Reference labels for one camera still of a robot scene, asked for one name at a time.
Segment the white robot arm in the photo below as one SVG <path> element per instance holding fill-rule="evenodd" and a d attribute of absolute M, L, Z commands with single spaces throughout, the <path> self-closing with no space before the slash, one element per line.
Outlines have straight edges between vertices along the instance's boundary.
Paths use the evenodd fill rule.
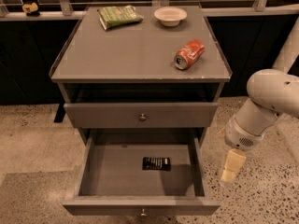
<path fill-rule="evenodd" d="M 269 128 L 287 115 L 299 118 L 299 80 L 276 69 L 255 72 L 248 80 L 249 98 L 225 126 L 225 143 L 231 147 L 223 164 L 221 182 L 235 181 L 246 152 L 263 141 Z"/>

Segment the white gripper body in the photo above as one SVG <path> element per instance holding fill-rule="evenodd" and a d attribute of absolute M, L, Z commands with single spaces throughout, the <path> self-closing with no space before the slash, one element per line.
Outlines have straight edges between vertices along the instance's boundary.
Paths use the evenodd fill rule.
<path fill-rule="evenodd" d="M 252 135 L 244 131 L 236 122 L 235 116 L 232 116 L 225 126 L 225 143 L 232 147 L 249 151 L 254 149 L 263 140 L 262 135 Z"/>

